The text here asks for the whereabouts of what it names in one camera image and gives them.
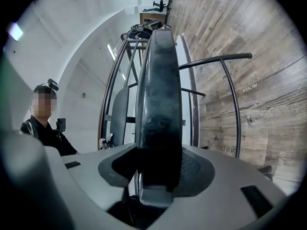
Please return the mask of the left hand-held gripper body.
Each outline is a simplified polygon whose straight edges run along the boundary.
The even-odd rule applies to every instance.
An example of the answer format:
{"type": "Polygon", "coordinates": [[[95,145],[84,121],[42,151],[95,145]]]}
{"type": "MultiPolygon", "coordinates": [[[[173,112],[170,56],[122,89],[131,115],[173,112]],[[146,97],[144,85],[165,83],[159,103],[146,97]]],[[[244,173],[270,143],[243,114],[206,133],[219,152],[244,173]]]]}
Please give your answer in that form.
{"type": "Polygon", "coordinates": [[[110,133],[106,138],[101,138],[98,141],[98,149],[99,150],[107,150],[114,147],[113,144],[113,133],[110,133]]]}

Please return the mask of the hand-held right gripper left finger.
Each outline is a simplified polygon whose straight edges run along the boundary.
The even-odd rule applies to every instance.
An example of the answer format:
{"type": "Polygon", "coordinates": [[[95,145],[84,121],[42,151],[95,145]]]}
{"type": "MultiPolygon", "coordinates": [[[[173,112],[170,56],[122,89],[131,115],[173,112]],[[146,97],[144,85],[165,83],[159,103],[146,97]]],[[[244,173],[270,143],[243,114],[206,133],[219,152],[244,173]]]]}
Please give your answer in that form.
{"type": "Polygon", "coordinates": [[[68,195],[75,230],[137,230],[122,205],[130,180],[112,168],[113,160],[134,148],[130,143],[62,157],[64,164],[80,163],[68,169],[74,181],[68,195]]]}

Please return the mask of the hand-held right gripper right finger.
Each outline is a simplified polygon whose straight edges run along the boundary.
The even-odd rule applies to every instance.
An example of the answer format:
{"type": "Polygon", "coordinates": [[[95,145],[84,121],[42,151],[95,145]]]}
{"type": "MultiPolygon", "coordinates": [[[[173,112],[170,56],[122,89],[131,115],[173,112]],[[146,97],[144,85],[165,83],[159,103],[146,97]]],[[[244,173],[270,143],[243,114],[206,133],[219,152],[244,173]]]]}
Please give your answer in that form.
{"type": "Polygon", "coordinates": [[[248,163],[216,151],[185,145],[212,163],[215,176],[196,196],[175,198],[148,230],[258,230],[287,197],[248,163]]]}

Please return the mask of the black metal chair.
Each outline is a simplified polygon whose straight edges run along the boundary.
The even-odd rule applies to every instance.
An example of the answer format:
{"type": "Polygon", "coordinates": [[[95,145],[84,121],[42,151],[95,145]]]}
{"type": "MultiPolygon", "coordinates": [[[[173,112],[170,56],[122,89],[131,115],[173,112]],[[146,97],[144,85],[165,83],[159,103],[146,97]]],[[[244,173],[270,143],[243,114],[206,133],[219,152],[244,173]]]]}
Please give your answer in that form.
{"type": "Polygon", "coordinates": [[[283,193],[258,170],[223,154],[182,145],[182,98],[170,30],[151,36],[136,97],[136,142],[110,161],[111,184],[123,188],[117,206],[166,209],[183,197],[272,207],[283,193]]]}

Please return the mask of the black office chair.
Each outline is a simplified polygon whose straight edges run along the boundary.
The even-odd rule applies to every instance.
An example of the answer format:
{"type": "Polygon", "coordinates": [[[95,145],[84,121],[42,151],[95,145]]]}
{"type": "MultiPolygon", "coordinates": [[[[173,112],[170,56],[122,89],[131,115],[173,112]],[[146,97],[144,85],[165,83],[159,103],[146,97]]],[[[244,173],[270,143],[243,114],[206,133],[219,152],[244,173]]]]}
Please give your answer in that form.
{"type": "Polygon", "coordinates": [[[153,2],[153,8],[151,9],[144,9],[142,12],[163,12],[164,9],[167,8],[166,4],[164,4],[163,0],[160,0],[160,3],[153,2]]]}

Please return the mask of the metal railing with wooden handrail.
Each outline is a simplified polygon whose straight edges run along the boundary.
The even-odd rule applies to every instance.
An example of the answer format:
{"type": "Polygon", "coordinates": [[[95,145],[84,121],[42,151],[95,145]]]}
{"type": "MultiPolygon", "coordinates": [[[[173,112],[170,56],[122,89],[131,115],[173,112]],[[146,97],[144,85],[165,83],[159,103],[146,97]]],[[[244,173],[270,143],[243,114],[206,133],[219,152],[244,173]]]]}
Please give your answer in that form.
{"type": "Polygon", "coordinates": [[[114,147],[135,140],[136,92],[147,42],[147,39],[132,39],[121,43],[106,84],[98,141],[110,133],[114,135],[114,147]]]}

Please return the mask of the person's black shirt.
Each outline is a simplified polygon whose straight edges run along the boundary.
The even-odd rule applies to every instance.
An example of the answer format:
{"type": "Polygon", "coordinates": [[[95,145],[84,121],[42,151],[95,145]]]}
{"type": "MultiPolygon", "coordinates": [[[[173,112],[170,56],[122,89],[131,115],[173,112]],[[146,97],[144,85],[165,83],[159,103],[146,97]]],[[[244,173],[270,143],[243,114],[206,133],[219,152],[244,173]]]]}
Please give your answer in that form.
{"type": "Polygon", "coordinates": [[[34,116],[31,116],[28,120],[23,122],[21,131],[34,136],[40,140],[44,146],[56,148],[60,156],[77,154],[77,150],[69,143],[62,133],[53,130],[49,123],[44,127],[34,116]]]}

